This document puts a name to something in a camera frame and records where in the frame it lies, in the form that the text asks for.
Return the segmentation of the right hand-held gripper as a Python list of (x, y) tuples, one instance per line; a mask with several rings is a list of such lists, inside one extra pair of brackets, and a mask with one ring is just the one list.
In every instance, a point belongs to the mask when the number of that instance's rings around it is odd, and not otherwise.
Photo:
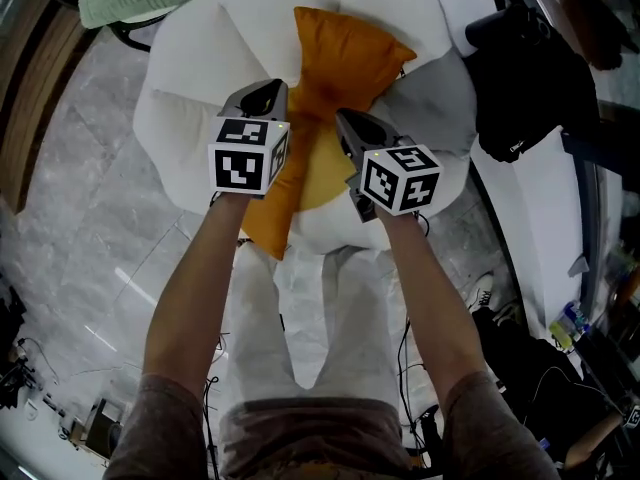
[(443, 166), (426, 146), (365, 112), (341, 108), (335, 121), (343, 152), (355, 168), (346, 183), (362, 222), (377, 217), (376, 207), (399, 216), (432, 203)]

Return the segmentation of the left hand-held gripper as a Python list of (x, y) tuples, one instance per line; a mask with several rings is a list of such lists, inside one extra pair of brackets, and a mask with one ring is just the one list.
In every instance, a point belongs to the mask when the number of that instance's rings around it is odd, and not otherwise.
[(262, 199), (282, 171), (290, 142), (288, 86), (252, 83), (231, 94), (211, 120), (209, 179), (216, 193)]

